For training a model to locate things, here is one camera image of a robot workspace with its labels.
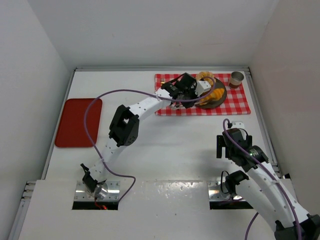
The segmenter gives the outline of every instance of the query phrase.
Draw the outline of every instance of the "checkered placemat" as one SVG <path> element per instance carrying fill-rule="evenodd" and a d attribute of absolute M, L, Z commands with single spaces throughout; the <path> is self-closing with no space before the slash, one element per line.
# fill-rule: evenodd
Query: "checkered placemat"
<path fill-rule="evenodd" d="M 161 86 L 161 82 L 168 82 L 174 78 L 177 78 L 180 74 L 156 74 L 154 76 L 155 90 L 158 90 Z M 228 79 L 230 78 L 230 73 L 215 73 L 214 77 L 219 79 L 224 83 L 227 96 L 225 101 L 218 107 L 214 109 L 202 109 L 199 107 L 190 107 L 188 109 L 182 108 L 177 110 L 172 110 L 169 106 L 159 111 L 155 112 L 156 115 L 160 116 L 211 116 L 211 115 L 241 115 L 250 114 L 251 110 L 249 108 L 244 87 L 242 84 L 236 88 L 228 87 Z"/>

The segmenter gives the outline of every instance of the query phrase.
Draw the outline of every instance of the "silver cup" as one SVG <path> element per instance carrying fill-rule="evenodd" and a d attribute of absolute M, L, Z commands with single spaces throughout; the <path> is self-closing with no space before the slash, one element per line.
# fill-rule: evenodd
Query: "silver cup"
<path fill-rule="evenodd" d="M 241 72 L 234 71 L 234 72 L 231 73 L 228 85 L 229 85 L 230 88 L 236 89 L 236 88 L 238 88 L 240 86 L 240 84 L 242 83 L 243 79 L 245 79 L 245 76 Z"/>

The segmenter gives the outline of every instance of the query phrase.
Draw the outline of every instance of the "purple cable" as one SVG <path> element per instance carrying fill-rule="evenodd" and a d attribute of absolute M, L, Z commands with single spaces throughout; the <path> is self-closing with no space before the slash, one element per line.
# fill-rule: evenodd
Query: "purple cable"
<path fill-rule="evenodd" d="M 131 184 L 131 186 L 127 189 L 127 191 L 125 191 L 125 193 L 120 197 L 118 203 L 121 201 L 121 199 L 124 198 L 124 196 L 130 191 L 130 189 L 134 186 L 134 184 L 136 183 L 136 177 L 135 176 L 130 176 L 130 175 L 122 175 L 122 174 L 118 174 L 118 173 L 115 173 L 114 171 L 112 171 L 108 165 L 106 164 L 105 160 L 104 160 L 104 157 L 102 156 L 101 152 L 99 151 L 99 149 L 97 148 L 94 140 L 92 139 L 92 137 L 90 136 L 90 133 L 88 131 L 88 127 L 87 127 L 87 116 L 88 116 L 88 112 L 90 110 L 90 108 L 92 107 L 93 104 L 95 104 L 95 102 L 102 98 L 103 96 L 105 95 L 108 95 L 108 94 L 112 94 L 112 93 L 117 93 L 117 92 L 131 92 L 131 93 L 138 93 L 138 94 L 143 94 L 143 95 L 147 95 L 149 97 L 152 97 L 152 98 L 158 98 L 158 99 L 161 99 L 161 100 L 168 100 L 168 101 L 171 101 L 171 102 L 176 102 L 176 103 L 190 103 L 190 102 L 197 102 L 201 99 L 204 99 L 206 98 L 207 96 L 209 96 L 214 90 L 215 90 L 215 86 L 216 86 L 216 81 L 215 79 L 213 79 L 212 77 L 210 76 L 204 76 L 203 78 L 208 78 L 208 79 L 211 79 L 213 81 L 213 86 L 212 88 L 210 89 L 210 91 L 204 95 L 204 96 L 201 96 L 199 98 L 196 98 L 196 99 L 189 99 L 189 100 L 177 100 L 177 99 L 171 99 L 171 98 L 166 98 L 166 97 L 162 97 L 162 96 L 157 96 L 155 94 L 152 94 L 152 93 L 148 93 L 148 92 L 144 92 L 144 91 L 139 91 L 139 90 L 132 90 L 132 89 L 117 89 L 117 90 L 112 90 L 112 91 L 107 91 L 99 96 L 97 96 L 90 104 L 89 106 L 86 108 L 85 110 L 85 113 L 84 113 L 84 118 L 83 118 L 83 124 L 84 124 L 84 130 L 85 130 L 85 133 L 87 135 L 87 137 L 89 138 L 94 150 L 96 151 L 96 153 L 99 155 L 99 158 L 101 159 L 102 163 L 103 163 L 103 166 L 105 167 L 105 169 L 107 169 L 107 171 L 109 173 L 111 173 L 112 175 L 115 175 L 117 177 L 122 177 L 122 178 L 130 178 L 130 179 L 133 179 L 133 183 Z"/>
<path fill-rule="evenodd" d="M 249 156 L 255 163 L 257 163 L 268 175 L 269 177 L 273 180 L 273 181 L 276 181 L 277 182 L 277 179 L 272 175 L 271 172 L 269 172 L 269 170 L 263 166 L 261 164 L 261 162 L 259 162 L 255 157 L 251 156 L 246 150 L 244 150 L 239 144 L 237 144 L 235 142 L 235 140 L 232 139 L 232 137 L 229 135 L 229 133 L 227 132 L 227 129 L 226 129 L 226 122 L 230 123 L 230 120 L 228 118 L 226 118 L 225 120 L 223 120 L 223 131 L 224 133 L 226 134 L 226 136 L 228 137 L 228 139 L 241 151 L 243 152 L 244 154 L 246 154 L 247 156 Z M 290 199 L 289 199 L 289 196 L 288 194 L 286 193 L 286 191 L 284 190 L 284 188 L 279 184 L 279 183 L 276 183 L 277 187 L 279 188 L 279 190 L 282 192 L 283 196 L 285 197 L 285 199 L 287 200 L 289 206 L 290 206 L 290 209 L 292 211 L 292 214 L 293 214 L 293 217 L 294 217 L 294 220 L 295 220 L 295 226 L 296 226 L 296 232 L 297 232 L 297 235 L 298 235 L 298 240 L 302 240 L 302 233 L 301 233 L 301 226 L 300 226 L 300 223 L 299 223 L 299 219 L 298 219 L 298 216 L 297 216 L 297 213 L 294 209 L 294 206 L 292 205 Z"/>
<path fill-rule="evenodd" d="M 256 212 L 255 215 L 253 216 L 253 218 L 251 219 L 249 225 L 248 225 L 248 228 L 246 229 L 245 231 L 245 237 L 244 237 L 244 240 L 247 240 L 248 239 L 248 234 L 249 234 L 249 231 L 250 231 L 250 228 L 252 226 L 252 224 L 254 223 L 254 221 L 256 220 L 256 218 L 258 217 L 259 213 Z"/>

